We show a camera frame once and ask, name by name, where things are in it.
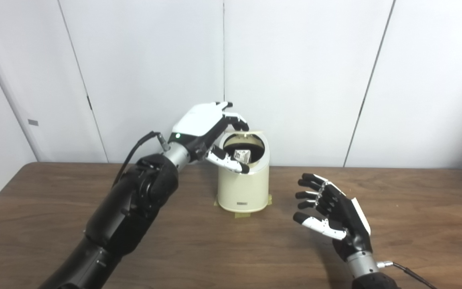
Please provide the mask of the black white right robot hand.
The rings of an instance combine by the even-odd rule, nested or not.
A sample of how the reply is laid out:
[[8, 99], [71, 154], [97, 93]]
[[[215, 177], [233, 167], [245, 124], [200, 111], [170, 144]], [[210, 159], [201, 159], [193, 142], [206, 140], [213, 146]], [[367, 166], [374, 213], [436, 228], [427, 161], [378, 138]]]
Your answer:
[[331, 181], [315, 174], [303, 173], [298, 185], [310, 190], [295, 194], [303, 200], [293, 215], [295, 222], [332, 238], [343, 261], [358, 252], [373, 253], [371, 228], [356, 198], [348, 198]]

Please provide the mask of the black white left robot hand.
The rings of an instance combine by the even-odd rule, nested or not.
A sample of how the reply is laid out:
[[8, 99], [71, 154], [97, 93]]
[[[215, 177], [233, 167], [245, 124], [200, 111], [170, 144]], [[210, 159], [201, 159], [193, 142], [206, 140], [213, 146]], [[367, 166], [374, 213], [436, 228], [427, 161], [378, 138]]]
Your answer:
[[189, 163], [207, 160], [236, 173], [249, 173], [247, 164], [237, 161], [215, 145], [228, 126], [249, 131], [249, 125], [242, 115], [225, 111], [232, 106], [227, 101], [197, 104], [173, 126], [168, 140], [170, 149], [165, 156], [177, 171]]

